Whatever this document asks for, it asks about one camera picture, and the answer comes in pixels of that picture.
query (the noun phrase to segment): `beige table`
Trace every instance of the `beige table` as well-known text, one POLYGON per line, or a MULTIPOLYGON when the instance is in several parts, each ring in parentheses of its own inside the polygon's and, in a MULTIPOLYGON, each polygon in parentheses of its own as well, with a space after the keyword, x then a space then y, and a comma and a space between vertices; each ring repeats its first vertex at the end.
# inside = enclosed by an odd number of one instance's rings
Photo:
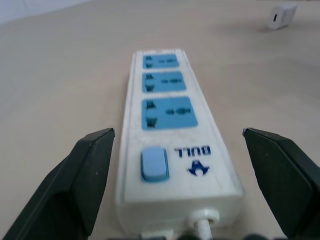
POLYGON ((254 175, 244 127, 293 139, 318 165, 320 3, 265 29, 272 1, 98 0, 0 26, 0 237, 47 173, 90 132, 115 128, 91 240, 120 237, 114 210, 132 53, 186 51, 247 191, 216 236, 283 236, 254 175))

